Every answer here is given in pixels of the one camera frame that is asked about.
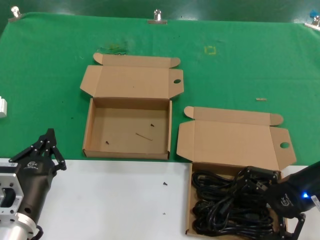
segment yellow tape mark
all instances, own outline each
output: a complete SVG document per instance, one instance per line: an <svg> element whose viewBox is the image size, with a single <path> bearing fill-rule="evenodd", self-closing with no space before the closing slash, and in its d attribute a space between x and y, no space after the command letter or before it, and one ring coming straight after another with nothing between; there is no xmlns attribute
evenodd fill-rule
<svg viewBox="0 0 320 240"><path fill-rule="evenodd" d="M216 55L217 49L215 46L205 46L204 47L204 53L208 55Z"/></svg>

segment empty cardboard box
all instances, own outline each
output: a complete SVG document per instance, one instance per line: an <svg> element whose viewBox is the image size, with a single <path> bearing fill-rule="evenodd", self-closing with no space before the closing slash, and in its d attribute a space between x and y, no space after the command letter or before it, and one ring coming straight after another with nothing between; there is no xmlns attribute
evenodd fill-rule
<svg viewBox="0 0 320 240"><path fill-rule="evenodd" d="M205 170L233 177L247 166L280 171L293 164L296 156L288 130L273 127L283 122L278 114L192 106L187 106L184 113L194 120L180 124L177 154L192 161L186 234L197 236L192 228L195 220L192 208L199 200L191 184L193 172ZM225 235L217 239L246 238Z"/></svg>
<svg viewBox="0 0 320 240"><path fill-rule="evenodd" d="M83 152L93 158L169 158L172 101L184 91L178 58L95 53L80 88L90 94Z"/></svg>

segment green table mat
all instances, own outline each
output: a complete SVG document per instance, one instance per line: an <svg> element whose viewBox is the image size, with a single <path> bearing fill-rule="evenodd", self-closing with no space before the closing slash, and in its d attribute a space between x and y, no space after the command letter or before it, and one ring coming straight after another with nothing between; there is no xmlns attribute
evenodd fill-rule
<svg viewBox="0 0 320 240"><path fill-rule="evenodd" d="M14 156L54 128L66 159L87 159L82 144L90 96L79 87L94 52L119 50L181 59L184 93L173 99L170 161L186 161L176 154L179 124L188 121L186 106L200 106L281 114L297 164L310 165L320 160L319 43L320 32L294 23L162 25L29 13L10 22L0 39L0 96L8 102L0 157Z"/></svg>

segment cardboard box lid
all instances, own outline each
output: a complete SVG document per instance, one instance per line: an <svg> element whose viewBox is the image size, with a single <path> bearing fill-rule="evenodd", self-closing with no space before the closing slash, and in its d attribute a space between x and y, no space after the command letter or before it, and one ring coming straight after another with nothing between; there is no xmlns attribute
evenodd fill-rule
<svg viewBox="0 0 320 240"><path fill-rule="evenodd" d="M279 114L187 106L177 154L193 162L282 170L296 161Z"/></svg>
<svg viewBox="0 0 320 240"><path fill-rule="evenodd" d="M95 53L80 88L94 98L170 99L184 91L179 58Z"/></svg>

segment white table surface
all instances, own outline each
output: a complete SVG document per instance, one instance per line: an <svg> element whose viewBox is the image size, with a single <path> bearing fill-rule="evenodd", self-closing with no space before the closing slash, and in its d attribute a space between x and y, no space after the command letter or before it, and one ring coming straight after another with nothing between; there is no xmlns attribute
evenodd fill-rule
<svg viewBox="0 0 320 240"><path fill-rule="evenodd" d="M67 160L66 165L47 195L38 223L41 240L199 239L185 235L189 164ZM319 221L316 208L308 211L299 239L318 240ZM296 224L290 219L289 231Z"/></svg>

